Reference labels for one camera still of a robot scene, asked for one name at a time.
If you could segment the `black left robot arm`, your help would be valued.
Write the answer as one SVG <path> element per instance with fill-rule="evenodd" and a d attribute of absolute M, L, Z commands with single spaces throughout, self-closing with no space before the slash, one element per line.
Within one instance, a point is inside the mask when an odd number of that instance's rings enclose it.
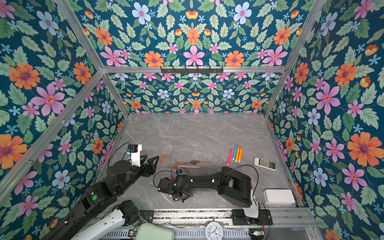
<path fill-rule="evenodd" d="M 86 224 L 115 203 L 140 177 L 150 177 L 156 172 L 160 157 L 139 157 L 140 167 L 128 160 L 120 160 L 107 168 L 106 178 L 89 187 L 73 209 L 50 232 L 44 240 L 70 240 Z"/>

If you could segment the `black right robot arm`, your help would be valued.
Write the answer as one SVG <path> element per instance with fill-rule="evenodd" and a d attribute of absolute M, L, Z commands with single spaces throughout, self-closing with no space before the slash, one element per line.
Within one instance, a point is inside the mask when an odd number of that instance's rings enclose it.
<path fill-rule="evenodd" d="M 232 169 L 223 167 L 220 172 L 205 176 L 190 176 L 177 171 L 172 179 L 163 178 L 156 185 L 158 192 L 168 194 L 177 202 L 185 202 L 199 190 L 213 190 L 220 197 L 239 210 L 232 211 L 235 226 L 272 226 L 271 212 L 261 209 L 255 200 L 256 188 L 252 186 L 251 177 Z"/>

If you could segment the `blue marker pen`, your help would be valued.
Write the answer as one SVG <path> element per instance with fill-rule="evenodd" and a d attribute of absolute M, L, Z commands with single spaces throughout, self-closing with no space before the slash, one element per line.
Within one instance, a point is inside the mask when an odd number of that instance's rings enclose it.
<path fill-rule="evenodd" d="M 238 152 L 238 145 L 235 146 L 234 150 L 233 150 L 233 156 L 232 156 L 232 160 L 235 161 L 236 160 L 236 156 L 237 156 L 237 152 Z"/>

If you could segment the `yellow orange marker pen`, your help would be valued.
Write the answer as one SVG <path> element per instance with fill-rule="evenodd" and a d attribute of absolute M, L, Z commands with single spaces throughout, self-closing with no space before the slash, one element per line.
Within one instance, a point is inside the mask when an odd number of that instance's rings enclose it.
<path fill-rule="evenodd" d="M 242 159 L 242 153 L 243 153 L 243 147 L 241 146 L 240 154 L 239 154 L 239 160 L 238 162 L 241 162 Z"/>

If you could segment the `red orange marker pen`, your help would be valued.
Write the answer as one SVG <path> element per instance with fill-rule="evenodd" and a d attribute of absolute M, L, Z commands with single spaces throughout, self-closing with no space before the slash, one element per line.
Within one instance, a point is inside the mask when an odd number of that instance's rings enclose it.
<path fill-rule="evenodd" d="M 229 166 L 231 164 L 232 156 L 233 156 L 233 150 L 230 150 L 229 155 L 228 155 L 228 159 L 227 159 L 227 166 Z"/>

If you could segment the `small red pen cap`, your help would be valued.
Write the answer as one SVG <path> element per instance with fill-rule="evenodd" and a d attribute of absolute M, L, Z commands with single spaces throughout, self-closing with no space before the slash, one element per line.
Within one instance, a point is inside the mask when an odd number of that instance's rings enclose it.
<path fill-rule="evenodd" d="M 161 164 L 164 163 L 164 154 L 161 154 L 161 155 L 160 155 L 160 160 L 159 160 L 159 162 L 160 162 Z"/>

